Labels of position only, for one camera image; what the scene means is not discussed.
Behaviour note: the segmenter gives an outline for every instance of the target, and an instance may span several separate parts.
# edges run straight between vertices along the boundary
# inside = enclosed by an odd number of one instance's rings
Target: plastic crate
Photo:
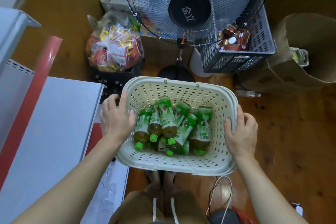
[[[143,107],[153,104],[162,96],[171,98],[173,106],[179,100],[192,108],[210,106],[213,108],[211,119],[211,144],[204,156],[174,155],[145,149],[134,149],[133,134],[124,142],[116,158],[124,165],[146,170],[166,170],[192,173],[195,175],[228,175],[236,169],[232,156],[228,152],[224,139],[224,120],[232,120],[233,131],[236,128],[236,96],[227,88],[201,82],[182,82],[155,77],[137,77],[126,83],[128,111],[134,109],[136,118]]]
[[[255,14],[246,28],[251,33],[248,52],[221,52],[216,44],[197,47],[202,56],[202,69],[205,73],[240,73],[275,53],[264,6]]]

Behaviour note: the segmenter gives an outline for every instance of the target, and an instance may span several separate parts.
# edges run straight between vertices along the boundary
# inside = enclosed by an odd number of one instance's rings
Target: person's right hand
[[[243,113],[240,105],[237,106],[237,126],[234,134],[230,120],[224,121],[225,143],[235,161],[241,158],[254,158],[257,131],[258,124],[255,118]]]

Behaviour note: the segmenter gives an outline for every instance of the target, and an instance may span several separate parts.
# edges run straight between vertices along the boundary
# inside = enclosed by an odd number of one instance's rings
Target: snack package
[[[121,72],[143,59],[140,27],[131,15],[107,12],[86,43],[90,65],[103,72]]]

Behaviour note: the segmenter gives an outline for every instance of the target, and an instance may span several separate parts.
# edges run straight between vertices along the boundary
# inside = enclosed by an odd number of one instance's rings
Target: electric fan
[[[139,22],[154,36],[177,44],[177,65],[160,71],[158,77],[194,82],[182,65],[186,45],[203,46],[219,41],[217,34],[228,25],[246,27],[265,0],[127,0]]]

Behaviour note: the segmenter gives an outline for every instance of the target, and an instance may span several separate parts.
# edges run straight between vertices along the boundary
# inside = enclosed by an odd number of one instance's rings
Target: shorts
[[[154,210],[153,202],[155,203],[156,199],[151,202],[145,192],[133,191],[114,212],[108,224],[149,224],[152,222],[210,224],[190,192],[177,192],[172,199],[172,215],[166,217],[157,207]]]

